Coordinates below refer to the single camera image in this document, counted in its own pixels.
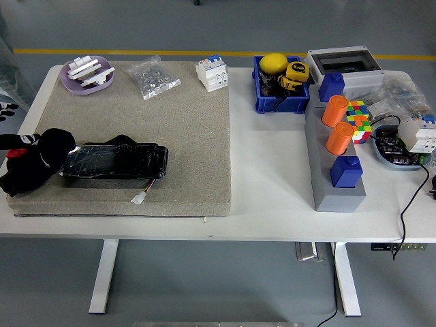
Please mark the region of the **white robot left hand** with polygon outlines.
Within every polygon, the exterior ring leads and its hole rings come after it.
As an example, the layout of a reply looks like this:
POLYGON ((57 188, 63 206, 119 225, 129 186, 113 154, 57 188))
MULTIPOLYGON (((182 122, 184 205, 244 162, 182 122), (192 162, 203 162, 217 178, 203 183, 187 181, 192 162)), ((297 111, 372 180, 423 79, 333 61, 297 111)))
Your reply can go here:
POLYGON ((27 149, 36 145, 40 134, 18 134, 25 111, 15 103, 1 102, 1 155, 9 150, 27 149))

